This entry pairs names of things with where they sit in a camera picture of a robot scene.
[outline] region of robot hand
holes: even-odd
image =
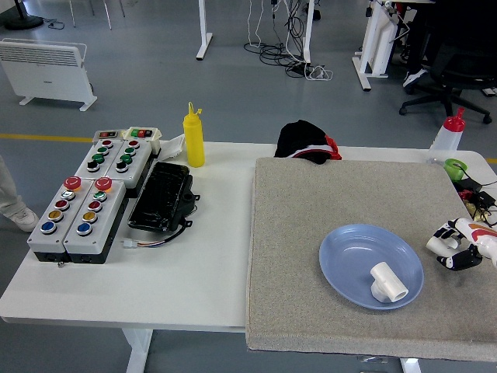
[[[461,248],[461,240],[469,247]],[[489,258],[497,268],[497,232],[469,219],[449,220],[426,243],[426,248],[438,255],[439,263],[450,270],[475,267],[482,257]]]

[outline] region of white radiator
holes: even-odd
[[[0,62],[18,96],[26,105],[33,98],[82,102],[86,111],[96,101],[84,67],[84,44],[4,39]],[[83,58],[76,47],[84,46]]]

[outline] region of office chair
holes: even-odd
[[[497,86],[495,43],[481,45],[477,40],[446,39],[440,46],[429,74],[440,88],[414,85],[413,89],[427,92],[429,96],[404,102],[398,111],[399,114],[406,115],[407,106],[440,101],[445,106],[448,117],[452,117],[452,103],[456,103],[484,114],[483,123],[492,122],[489,111],[462,99],[460,94],[463,89],[486,89]]]
[[[92,0],[89,0],[90,1],[90,6],[92,7],[92,14],[95,15],[95,10],[93,9],[93,3],[92,3]],[[126,17],[126,15],[124,14],[124,8],[123,8],[123,3],[121,0],[119,0],[119,4],[121,6],[121,12],[123,13],[123,17]],[[110,17],[109,17],[109,10],[107,9],[107,3],[106,3],[106,0],[103,0],[103,5],[105,6],[106,8],[106,14],[107,14],[107,22],[109,23],[109,28],[112,29],[112,25],[110,24]],[[69,0],[69,6],[71,7],[71,15],[72,15],[72,26],[76,27],[76,22],[75,22],[75,14],[73,13],[72,11],[72,1]]]

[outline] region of floor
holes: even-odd
[[[281,67],[263,64],[244,50],[249,41],[277,42],[269,0],[228,2],[209,0],[207,26],[214,34],[203,61],[195,59],[200,47],[196,0],[163,2],[123,0],[123,17],[117,0],[108,0],[112,30],[103,2],[73,0],[76,27],[66,0],[25,0],[32,15],[51,21],[25,31],[8,31],[4,37],[84,43],[88,46],[86,70],[97,101],[88,111],[79,104],[35,99],[20,106],[0,69],[0,152],[16,180],[24,201],[38,214],[50,202],[60,180],[72,175],[89,149],[89,143],[67,138],[91,138],[97,130],[134,125],[157,127],[163,138],[182,133],[188,102],[203,109],[206,141],[276,143],[280,129],[299,119],[310,121],[333,137],[339,146],[428,148],[445,115],[429,104],[398,114],[405,95],[401,84],[405,69],[394,58],[388,79],[371,81],[364,92],[351,57],[362,45],[368,2],[321,2],[321,20],[313,26],[312,64],[333,71],[331,81],[290,78]],[[274,29],[286,37],[283,5],[275,13]],[[497,98],[481,92],[464,97],[497,111]],[[467,111],[467,126],[459,149],[497,159],[497,127]],[[21,134],[24,139],[5,135]],[[30,135],[52,135],[66,141],[29,140]],[[0,291],[5,290],[28,251],[27,234],[0,216]],[[1,372],[123,372],[130,347],[120,329],[53,327],[8,324],[0,321]],[[490,372],[495,364],[421,361],[422,371]],[[361,363],[354,356],[248,352],[242,334],[156,331],[145,371],[384,371],[400,372],[396,359],[388,364]]]

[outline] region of blue button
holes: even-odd
[[[49,235],[50,233],[54,233],[55,229],[57,229],[57,226],[53,221],[47,221],[46,223],[43,223],[40,228],[41,232],[44,235]]]
[[[92,225],[90,225],[89,223],[80,224],[76,232],[79,235],[89,235],[92,232]]]

